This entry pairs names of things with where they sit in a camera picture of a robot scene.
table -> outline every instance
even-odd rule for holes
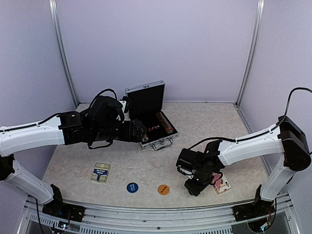
[[[87,106],[81,104],[78,111]],[[165,102],[162,110],[180,133],[172,147],[160,151],[143,150],[137,143],[119,141],[98,150],[88,150],[85,143],[58,146],[43,181],[58,186],[64,199],[119,207],[201,207],[254,198],[259,184],[267,179],[259,157],[223,169],[232,188],[220,195],[209,186],[198,197],[190,196],[184,188],[187,177],[176,171],[176,160],[183,148],[207,137],[247,134],[232,104]],[[203,151],[205,146],[206,143],[202,143],[194,150]],[[91,181],[97,162],[111,165],[107,183]],[[136,193],[127,191],[130,182],[138,184]],[[169,194],[157,192],[162,184],[170,187]]]

blue disc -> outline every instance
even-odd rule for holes
[[[130,193],[135,193],[136,191],[138,191],[138,185],[136,183],[130,183],[127,185],[127,190]]]

briefcase handle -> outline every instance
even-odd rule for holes
[[[156,150],[156,151],[162,150],[162,149],[165,149],[165,148],[168,148],[168,147],[170,147],[170,146],[172,146],[172,145],[174,144],[174,141],[172,140],[172,137],[169,137],[169,141],[171,142],[169,145],[162,146],[162,147],[160,147],[160,148],[158,148],[158,149],[156,148],[155,143],[152,143],[152,147],[153,147],[153,149]],[[161,143],[161,144],[165,144],[165,142],[164,142],[163,139],[160,140],[160,143]]]

open briefcase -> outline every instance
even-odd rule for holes
[[[140,143],[142,149],[153,147],[161,150],[173,145],[173,139],[179,133],[161,111],[164,98],[165,82],[163,80],[126,89],[130,99],[130,119],[142,121],[147,134]]]

white wall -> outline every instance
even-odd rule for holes
[[[165,100],[236,101],[257,0],[66,0],[58,14],[81,102],[165,80]]]
[[[69,111],[73,104],[61,66],[49,1],[0,1],[0,125],[10,126]],[[41,178],[54,147],[15,154]],[[0,233],[16,233],[27,194],[0,181]]]
[[[312,88],[312,2],[266,0],[259,42],[242,111],[257,131],[284,114],[292,88]],[[306,133],[312,151],[312,94],[295,91],[288,116]],[[276,156],[267,157],[273,168]],[[312,166],[288,190],[304,234],[311,233]]]

